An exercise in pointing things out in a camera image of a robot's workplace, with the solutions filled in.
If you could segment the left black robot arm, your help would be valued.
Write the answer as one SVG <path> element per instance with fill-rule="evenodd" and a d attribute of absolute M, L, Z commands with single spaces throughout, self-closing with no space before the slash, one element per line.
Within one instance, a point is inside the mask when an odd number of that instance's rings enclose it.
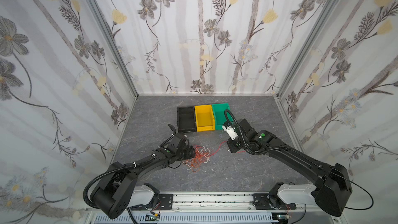
<path fill-rule="evenodd" d="M 83 190 L 84 202 L 115 219 L 132 206 L 135 186 L 142 177 L 194 158 L 195 149 L 186 135 L 177 133 L 171 124 L 169 128 L 173 134 L 149 156 L 128 164 L 114 162 L 89 181 Z"/>

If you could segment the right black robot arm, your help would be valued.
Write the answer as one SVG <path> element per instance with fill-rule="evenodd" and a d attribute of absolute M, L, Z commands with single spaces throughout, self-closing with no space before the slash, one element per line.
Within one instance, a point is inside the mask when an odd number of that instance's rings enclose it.
<path fill-rule="evenodd" d="M 236 120 L 230 110 L 225 110 L 224 116 L 223 130 L 229 135 L 227 144 L 231 153 L 244 150 L 254 156 L 268 155 L 309 180 L 307 185 L 277 183 L 267 196 L 271 207 L 292 203 L 314 205 L 335 217 L 349 208 L 354 182 L 343 165 L 332 166 L 316 160 L 266 130 L 257 132 L 246 119 Z"/>

